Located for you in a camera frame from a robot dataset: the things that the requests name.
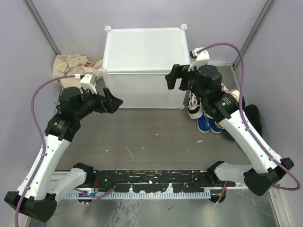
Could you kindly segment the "white cabinet door panel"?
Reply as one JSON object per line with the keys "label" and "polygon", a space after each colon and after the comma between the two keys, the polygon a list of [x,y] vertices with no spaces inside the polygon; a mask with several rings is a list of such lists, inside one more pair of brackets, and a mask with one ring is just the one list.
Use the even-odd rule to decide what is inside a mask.
{"label": "white cabinet door panel", "polygon": [[180,109],[186,92],[178,89],[180,79],[169,90],[167,74],[167,71],[109,72],[103,80],[113,96],[123,100],[121,109]]}

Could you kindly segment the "black white sneaker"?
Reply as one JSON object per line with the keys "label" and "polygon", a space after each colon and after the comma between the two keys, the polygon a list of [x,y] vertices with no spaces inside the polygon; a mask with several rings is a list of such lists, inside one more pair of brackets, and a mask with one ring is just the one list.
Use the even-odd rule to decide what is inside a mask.
{"label": "black white sneaker", "polygon": [[187,110],[191,119],[198,119],[203,115],[202,104],[191,91],[188,94]]}
{"label": "black white sneaker", "polygon": [[225,86],[225,84],[221,83],[222,86],[222,91],[224,91],[225,93],[230,93],[230,90]]}

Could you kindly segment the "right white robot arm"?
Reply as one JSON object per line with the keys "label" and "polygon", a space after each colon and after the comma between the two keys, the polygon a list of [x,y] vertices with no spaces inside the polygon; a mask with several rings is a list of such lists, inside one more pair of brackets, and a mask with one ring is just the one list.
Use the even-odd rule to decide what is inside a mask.
{"label": "right white robot arm", "polygon": [[222,90],[222,75],[215,66],[204,65],[190,71],[189,65],[175,64],[165,79],[169,90],[180,79],[179,89],[191,91],[202,102],[205,113],[229,132],[251,162],[248,166],[216,162],[207,170],[212,186],[223,181],[242,183],[262,196],[294,167],[290,158],[281,158],[258,134],[239,109],[241,103]]}

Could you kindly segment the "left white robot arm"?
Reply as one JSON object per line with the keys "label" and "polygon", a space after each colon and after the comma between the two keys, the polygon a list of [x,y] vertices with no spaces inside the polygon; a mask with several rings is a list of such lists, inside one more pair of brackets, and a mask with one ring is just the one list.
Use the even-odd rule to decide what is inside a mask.
{"label": "left white robot arm", "polygon": [[54,170],[71,144],[80,121],[92,112],[113,114],[123,104],[108,88],[104,95],[89,89],[65,88],[59,96],[57,113],[41,133],[42,147],[25,180],[16,191],[7,192],[4,201],[17,214],[21,213],[41,222],[47,222],[57,204],[74,188],[90,187],[95,182],[92,166],[77,163],[56,183],[50,183]]}

